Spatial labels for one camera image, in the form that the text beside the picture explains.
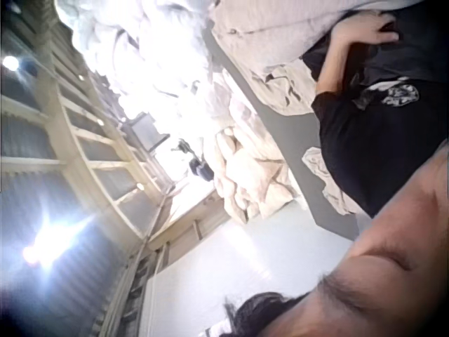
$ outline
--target white wall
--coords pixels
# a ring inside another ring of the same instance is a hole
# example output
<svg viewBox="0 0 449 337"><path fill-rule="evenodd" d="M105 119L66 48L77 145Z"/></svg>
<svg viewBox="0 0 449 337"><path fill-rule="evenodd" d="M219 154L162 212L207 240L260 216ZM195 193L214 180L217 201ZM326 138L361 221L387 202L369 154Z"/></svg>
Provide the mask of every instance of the white wall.
<svg viewBox="0 0 449 337"><path fill-rule="evenodd" d="M152 337L197 337L223 320L225 298L237 305L263 291L298 296L332 270L351 242L314 224L308 211L287 205L268 220L219 227L156 277ZM140 336L148 332L149 280Z"/></svg>

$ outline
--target eyebrow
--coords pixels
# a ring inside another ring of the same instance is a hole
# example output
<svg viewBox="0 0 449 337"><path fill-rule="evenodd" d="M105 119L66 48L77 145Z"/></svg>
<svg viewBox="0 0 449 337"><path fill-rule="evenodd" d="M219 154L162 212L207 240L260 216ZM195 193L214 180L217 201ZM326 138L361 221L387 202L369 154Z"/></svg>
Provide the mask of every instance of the eyebrow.
<svg viewBox="0 0 449 337"><path fill-rule="evenodd" d="M317 290L328 300L356 315L367 317L375 311L375 305L367 299L365 294L355 290L335 272L321 278Z"/></svg>

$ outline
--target black hair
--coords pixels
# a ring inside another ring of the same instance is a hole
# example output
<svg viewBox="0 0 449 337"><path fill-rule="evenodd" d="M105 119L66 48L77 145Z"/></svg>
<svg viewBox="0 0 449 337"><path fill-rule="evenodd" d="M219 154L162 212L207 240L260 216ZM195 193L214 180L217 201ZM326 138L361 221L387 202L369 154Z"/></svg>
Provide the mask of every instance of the black hair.
<svg viewBox="0 0 449 337"><path fill-rule="evenodd" d="M220 337L257 337L270 323L297 305L308 293L298 298L285 298L279 293L259 293L238 310L232 304L224 307L231 322L231 333Z"/></svg>

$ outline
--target hand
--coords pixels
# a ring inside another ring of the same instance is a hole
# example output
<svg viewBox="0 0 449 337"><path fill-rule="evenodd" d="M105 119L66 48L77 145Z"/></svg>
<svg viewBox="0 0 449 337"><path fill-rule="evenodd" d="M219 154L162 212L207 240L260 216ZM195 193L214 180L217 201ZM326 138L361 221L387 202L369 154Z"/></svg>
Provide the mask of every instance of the hand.
<svg viewBox="0 0 449 337"><path fill-rule="evenodd" d="M342 44L385 44L399 40L394 32L381 32L387 24L394 22L390 14L364 11L340 21L332 30L332 40Z"/></svg>

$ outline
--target black t-shirt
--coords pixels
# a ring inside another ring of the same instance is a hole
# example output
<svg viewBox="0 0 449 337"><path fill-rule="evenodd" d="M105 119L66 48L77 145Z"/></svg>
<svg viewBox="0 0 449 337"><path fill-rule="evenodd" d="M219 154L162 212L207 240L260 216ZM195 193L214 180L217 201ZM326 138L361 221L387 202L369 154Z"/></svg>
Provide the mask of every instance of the black t-shirt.
<svg viewBox="0 0 449 337"><path fill-rule="evenodd" d="M448 137L447 86L402 81L318 95L321 151L337 185L371 217Z"/></svg>

